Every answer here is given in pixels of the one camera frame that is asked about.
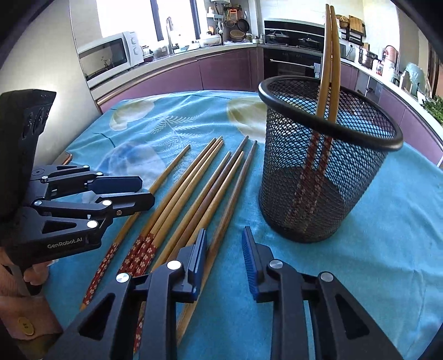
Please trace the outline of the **person's left hand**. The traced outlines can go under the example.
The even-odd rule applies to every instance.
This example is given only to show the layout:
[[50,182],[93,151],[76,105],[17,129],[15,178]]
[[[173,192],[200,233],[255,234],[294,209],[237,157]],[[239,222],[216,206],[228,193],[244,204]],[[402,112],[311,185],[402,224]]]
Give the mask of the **person's left hand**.
[[1,248],[1,295],[20,297],[38,295],[49,277],[50,262],[22,270]]

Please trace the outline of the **pink sleeve forearm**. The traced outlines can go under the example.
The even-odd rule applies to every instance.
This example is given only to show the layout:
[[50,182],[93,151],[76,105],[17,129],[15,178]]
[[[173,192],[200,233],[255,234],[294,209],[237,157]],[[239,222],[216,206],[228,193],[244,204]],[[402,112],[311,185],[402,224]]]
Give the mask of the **pink sleeve forearm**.
[[43,359],[63,333],[43,295],[1,296],[1,321],[27,359]]

